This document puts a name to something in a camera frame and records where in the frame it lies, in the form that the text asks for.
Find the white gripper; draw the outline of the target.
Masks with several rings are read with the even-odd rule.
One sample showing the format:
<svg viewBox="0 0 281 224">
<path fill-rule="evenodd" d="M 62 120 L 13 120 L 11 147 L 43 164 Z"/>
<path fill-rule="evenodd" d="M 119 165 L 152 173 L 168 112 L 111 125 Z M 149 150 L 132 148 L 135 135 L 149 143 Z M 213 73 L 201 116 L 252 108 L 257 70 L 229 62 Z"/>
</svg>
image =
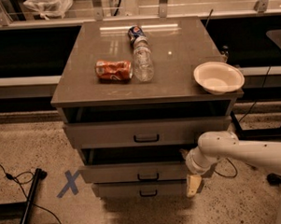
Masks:
<svg viewBox="0 0 281 224">
<path fill-rule="evenodd" d="M 198 147 L 188 151 L 186 149 L 179 149 L 179 153 L 186 160 L 186 166 L 192 175 L 187 175 L 187 191 L 186 196 L 194 197 L 202 183 L 201 175 L 204 175 L 213 165 L 213 163 L 206 158 Z"/>
</svg>

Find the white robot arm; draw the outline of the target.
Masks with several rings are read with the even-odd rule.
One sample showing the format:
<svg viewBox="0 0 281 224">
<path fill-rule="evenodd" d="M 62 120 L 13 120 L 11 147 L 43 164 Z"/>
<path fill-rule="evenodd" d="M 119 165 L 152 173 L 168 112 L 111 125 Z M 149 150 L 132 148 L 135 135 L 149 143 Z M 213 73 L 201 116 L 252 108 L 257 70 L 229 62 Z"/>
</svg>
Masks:
<svg viewBox="0 0 281 224">
<path fill-rule="evenodd" d="M 179 152 L 194 175 L 204 175 L 221 159 L 231 158 L 281 176 L 281 142 L 238 140 L 235 133 L 215 131 L 203 133 L 195 148 Z M 281 202 L 275 224 L 281 224 Z"/>
</svg>

